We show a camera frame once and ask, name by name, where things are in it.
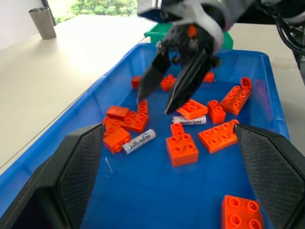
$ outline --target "window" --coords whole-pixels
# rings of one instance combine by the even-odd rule
[[[137,0],[48,0],[47,2],[56,24],[81,14],[127,17],[135,15],[137,11]]]

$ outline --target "white countertop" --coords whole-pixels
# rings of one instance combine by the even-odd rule
[[[36,35],[0,51],[0,174],[152,25],[136,17],[79,16],[56,26],[56,39]],[[237,24],[230,34],[234,49],[269,55],[291,142],[304,152],[305,87],[292,52],[275,26]]]

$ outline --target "blue bin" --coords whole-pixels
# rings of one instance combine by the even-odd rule
[[[0,176],[0,216],[66,134],[101,122],[111,105],[137,109],[131,79],[143,73],[155,54],[153,44],[135,46]],[[219,55],[222,66],[215,70],[216,82],[203,83],[193,99],[203,104],[220,101],[241,77],[250,77],[253,92],[249,101],[238,116],[227,114],[226,121],[237,118],[242,124],[262,127],[289,139],[268,56],[234,50]],[[179,71],[178,66],[169,69],[174,75]],[[199,150],[198,162],[172,167],[165,144],[172,123],[171,116],[163,115],[167,96],[167,92],[158,90],[148,99],[150,120],[146,129],[156,131],[155,140],[128,156],[112,155],[103,148],[82,228],[219,229],[221,202],[226,194],[256,199],[238,145],[211,155],[200,143],[198,133],[214,126],[209,120],[206,125],[185,127]],[[264,228],[273,229],[265,214]]]

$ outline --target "aa battery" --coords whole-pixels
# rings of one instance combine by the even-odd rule
[[[204,125],[206,124],[206,116],[201,116],[192,120],[189,120],[183,116],[173,117],[173,123],[180,123],[181,125]]]
[[[156,133],[154,130],[150,129],[143,134],[137,136],[136,138],[132,139],[131,141],[127,142],[123,145],[123,149],[125,153],[128,155],[134,150],[140,148],[141,146],[145,145],[149,141],[153,140],[156,137]]]

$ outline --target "stainless steel cup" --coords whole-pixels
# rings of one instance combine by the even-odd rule
[[[44,40],[56,37],[49,7],[34,8],[28,12]]]

